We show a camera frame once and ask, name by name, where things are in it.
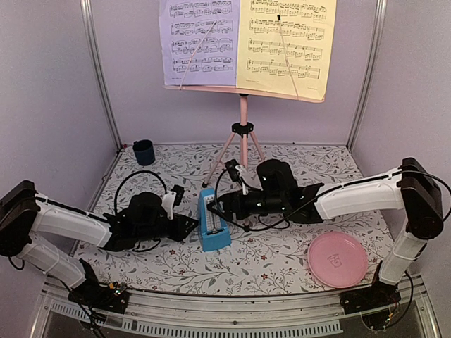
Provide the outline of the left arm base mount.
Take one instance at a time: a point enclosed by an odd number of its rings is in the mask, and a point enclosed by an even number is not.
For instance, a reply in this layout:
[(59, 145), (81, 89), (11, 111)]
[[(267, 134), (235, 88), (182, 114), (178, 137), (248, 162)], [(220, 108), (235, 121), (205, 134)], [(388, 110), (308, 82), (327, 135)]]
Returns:
[(101, 286), (90, 280), (72, 288), (68, 295), (68, 300), (74, 303), (119, 314), (125, 313), (129, 298), (130, 294), (125, 290)]

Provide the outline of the pink music stand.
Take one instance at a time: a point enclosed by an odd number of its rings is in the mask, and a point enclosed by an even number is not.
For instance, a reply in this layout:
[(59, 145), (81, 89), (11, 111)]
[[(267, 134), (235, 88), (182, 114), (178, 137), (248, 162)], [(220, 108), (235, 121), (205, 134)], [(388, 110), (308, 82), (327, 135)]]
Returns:
[(218, 157), (211, 165), (210, 171), (208, 175), (204, 178), (202, 182), (202, 187), (206, 188), (215, 173), (218, 165), (222, 163), (222, 159), (225, 155), (226, 150), (231, 145), (234, 138), (238, 135), (240, 138), (240, 164), (245, 167), (248, 166), (248, 139), (251, 139), (260, 159), (264, 160), (264, 153), (261, 149), (257, 136), (254, 132), (254, 125), (248, 121), (248, 96), (265, 96), (265, 97), (274, 97), (278, 99), (289, 99), (294, 101), (303, 101), (314, 104), (319, 104), (324, 102), (324, 99), (308, 99), (302, 96), (293, 96), (289, 94), (277, 94), (272, 92), (258, 91), (253, 89), (239, 89), (234, 86), (220, 86), (220, 85), (165, 85), (166, 89), (173, 90), (186, 90), (186, 91), (196, 91), (196, 92), (221, 92), (227, 94), (238, 94), (240, 98), (240, 121), (238, 123), (234, 123), (231, 126), (231, 133), (223, 145), (221, 152)]

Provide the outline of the purple sheet music paper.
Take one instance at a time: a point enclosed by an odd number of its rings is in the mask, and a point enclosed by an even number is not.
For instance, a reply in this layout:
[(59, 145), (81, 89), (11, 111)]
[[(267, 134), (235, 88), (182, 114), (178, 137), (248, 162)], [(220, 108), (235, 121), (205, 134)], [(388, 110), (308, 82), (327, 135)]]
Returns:
[(161, 1), (166, 86), (235, 86), (240, 2)]

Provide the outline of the yellow sheet music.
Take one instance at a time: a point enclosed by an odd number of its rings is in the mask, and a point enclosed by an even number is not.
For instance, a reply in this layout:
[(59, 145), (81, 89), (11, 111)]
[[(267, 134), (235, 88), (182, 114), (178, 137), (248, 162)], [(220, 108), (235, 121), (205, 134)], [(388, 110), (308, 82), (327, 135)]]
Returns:
[(323, 101), (337, 5), (315, 0), (241, 1), (236, 86)]

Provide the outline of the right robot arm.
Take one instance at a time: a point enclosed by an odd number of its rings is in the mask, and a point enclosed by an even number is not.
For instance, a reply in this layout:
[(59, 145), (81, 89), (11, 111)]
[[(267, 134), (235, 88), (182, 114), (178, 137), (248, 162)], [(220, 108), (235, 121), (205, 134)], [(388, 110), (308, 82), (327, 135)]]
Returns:
[(377, 210), (401, 210), (406, 213), (405, 229), (393, 249), (379, 264), (374, 284), (364, 292), (371, 307), (379, 307), (427, 242), (436, 238), (450, 217), (443, 210), (440, 186), (444, 182), (428, 173), (415, 158), (405, 158), (401, 166), (380, 175), (338, 184), (311, 184), (300, 187), (290, 165), (269, 159), (257, 166), (261, 186), (247, 184), (246, 169), (237, 161), (228, 161), (225, 172), (242, 188), (215, 196), (208, 211), (232, 222), (251, 215), (283, 214), (284, 220), (298, 224), (322, 223), (340, 215)]

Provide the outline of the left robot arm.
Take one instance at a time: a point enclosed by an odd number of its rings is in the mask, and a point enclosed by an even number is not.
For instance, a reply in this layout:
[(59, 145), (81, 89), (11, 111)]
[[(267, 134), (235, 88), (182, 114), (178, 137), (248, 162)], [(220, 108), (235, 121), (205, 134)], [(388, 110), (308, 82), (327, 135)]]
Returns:
[(23, 180), (1, 198), (1, 255), (17, 257), (45, 274), (63, 280), (89, 305), (105, 298), (104, 289), (87, 278), (87, 266), (41, 236), (43, 232), (86, 242), (105, 251), (125, 251), (139, 242), (168, 238), (184, 240), (198, 220), (174, 212), (184, 189), (175, 186), (163, 197), (134, 195), (117, 215), (102, 216), (67, 206), (39, 194)]

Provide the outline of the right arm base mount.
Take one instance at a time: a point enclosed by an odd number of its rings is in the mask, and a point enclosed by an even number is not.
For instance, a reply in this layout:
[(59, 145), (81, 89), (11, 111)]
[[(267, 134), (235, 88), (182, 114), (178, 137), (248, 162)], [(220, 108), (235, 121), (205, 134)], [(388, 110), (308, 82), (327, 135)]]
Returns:
[(397, 285), (375, 282), (369, 287), (340, 293), (340, 305), (345, 314), (368, 311), (401, 300)]

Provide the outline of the blue metronome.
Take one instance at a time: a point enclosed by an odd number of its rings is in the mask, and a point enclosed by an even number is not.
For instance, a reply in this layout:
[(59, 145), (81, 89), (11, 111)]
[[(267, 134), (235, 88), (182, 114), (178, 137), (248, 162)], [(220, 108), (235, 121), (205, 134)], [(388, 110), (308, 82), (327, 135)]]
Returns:
[(225, 220), (208, 210), (214, 200), (214, 189), (203, 189), (198, 198), (199, 238), (204, 252), (216, 251), (231, 245), (231, 237)]

